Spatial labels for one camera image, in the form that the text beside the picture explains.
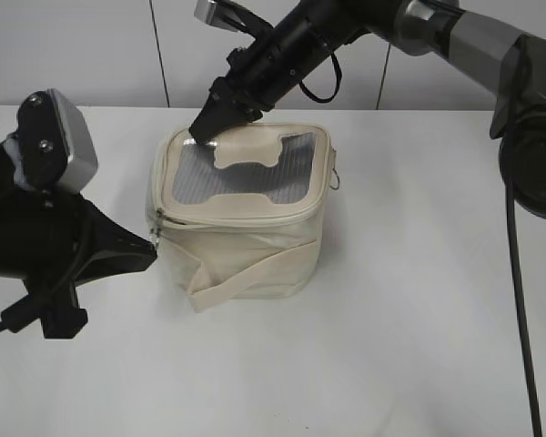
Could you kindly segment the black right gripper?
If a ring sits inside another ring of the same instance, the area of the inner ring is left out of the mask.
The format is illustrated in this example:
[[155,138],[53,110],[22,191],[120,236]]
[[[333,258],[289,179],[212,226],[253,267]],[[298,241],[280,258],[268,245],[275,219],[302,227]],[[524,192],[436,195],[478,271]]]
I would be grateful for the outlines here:
[[[331,102],[343,77],[336,51],[369,32],[340,1],[300,1],[277,25],[248,9],[241,17],[248,27],[242,33],[254,42],[227,56],[227,74],[209,89],[206,104],[189,128],[199,145],[261,119],[262,112],[272,110],[296,86],[316,103]],[[332,93],[321,97],[304,79],[327,59],[336,82]]]

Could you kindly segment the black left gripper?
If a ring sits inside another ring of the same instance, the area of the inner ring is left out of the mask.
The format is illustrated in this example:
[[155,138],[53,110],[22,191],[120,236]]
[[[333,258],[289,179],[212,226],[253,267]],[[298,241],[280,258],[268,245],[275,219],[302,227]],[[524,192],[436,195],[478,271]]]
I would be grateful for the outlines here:
[[22,281],[26,294],[0,313],[0,333],[35,321],[45,338],[70,340],[88,321],[81,284],[146,271],[156,247],[122,228],[79,194],[60,188],[26,191],[0,143],[0,277]]

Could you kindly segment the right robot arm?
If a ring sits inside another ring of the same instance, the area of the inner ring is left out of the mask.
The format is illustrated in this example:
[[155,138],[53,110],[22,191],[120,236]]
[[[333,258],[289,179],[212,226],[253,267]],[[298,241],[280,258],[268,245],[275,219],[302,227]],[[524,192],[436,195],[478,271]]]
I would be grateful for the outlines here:
[[495,96],[490,136],[514,200],[546,219],[546,40],[455,1],[301,1],[272,25],[233,1],[200,1],[206,25],[250,35],[227,57],[190,132],[198,143],[255,122],[339,48],[373,34],[433,53]]

